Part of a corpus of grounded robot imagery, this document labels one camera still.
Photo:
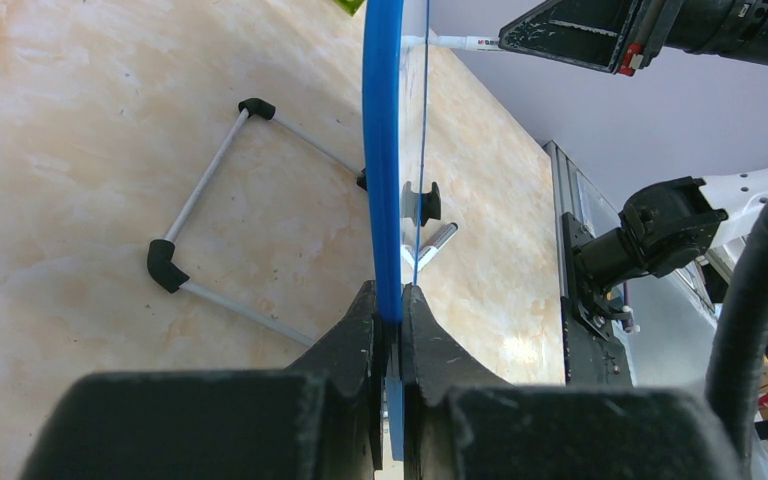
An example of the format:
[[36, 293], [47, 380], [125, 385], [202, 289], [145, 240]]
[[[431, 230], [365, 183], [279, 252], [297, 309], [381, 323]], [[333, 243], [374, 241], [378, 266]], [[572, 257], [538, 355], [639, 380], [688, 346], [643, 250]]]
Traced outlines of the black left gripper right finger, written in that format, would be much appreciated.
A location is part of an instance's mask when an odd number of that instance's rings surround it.
[[704, 402], [681, 390], [514, 385], [403, 292], [409, 479], [745, 479]]

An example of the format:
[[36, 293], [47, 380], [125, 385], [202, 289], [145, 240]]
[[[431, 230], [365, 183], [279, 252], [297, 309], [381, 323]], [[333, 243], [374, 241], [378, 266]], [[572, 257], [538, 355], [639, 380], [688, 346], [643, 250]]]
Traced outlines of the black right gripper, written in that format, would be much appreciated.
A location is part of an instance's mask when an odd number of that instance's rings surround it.
[[633, 76], [665, 46], [683, 0], [552, 0], [499, 31], [502, 50]]

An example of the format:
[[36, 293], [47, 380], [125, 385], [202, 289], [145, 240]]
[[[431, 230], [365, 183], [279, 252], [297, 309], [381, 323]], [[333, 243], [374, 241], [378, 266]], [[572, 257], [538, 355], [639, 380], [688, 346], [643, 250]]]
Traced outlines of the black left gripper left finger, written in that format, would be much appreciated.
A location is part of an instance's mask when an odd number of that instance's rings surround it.
[[107, 372], [75, 382], [24, 479], [370, 479], [382, 467], [373, 282], [282, 369]]

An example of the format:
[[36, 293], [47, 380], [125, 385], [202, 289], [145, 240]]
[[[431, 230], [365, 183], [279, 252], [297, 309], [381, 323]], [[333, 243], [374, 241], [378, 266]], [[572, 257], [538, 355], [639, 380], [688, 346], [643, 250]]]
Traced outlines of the blue marker pen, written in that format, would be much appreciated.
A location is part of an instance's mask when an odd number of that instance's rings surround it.
[[401, 47], [410, 49], [420, 45], [429, 45], [450, 50], [501, 52], [499, 40], [484, 36], [416, 36], [405, 35]]

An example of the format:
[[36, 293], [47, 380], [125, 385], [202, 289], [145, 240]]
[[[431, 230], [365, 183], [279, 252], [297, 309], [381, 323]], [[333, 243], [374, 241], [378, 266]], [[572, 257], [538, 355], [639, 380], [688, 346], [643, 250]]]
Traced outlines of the blue framed whiteboard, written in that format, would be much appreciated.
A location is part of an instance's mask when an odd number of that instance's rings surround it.
[[362, 123], [391, 453], [405, 459], [401, 368], [403, 291], [417, 279], [428, 93], [427, 1], [369, 1], [362, 59]]

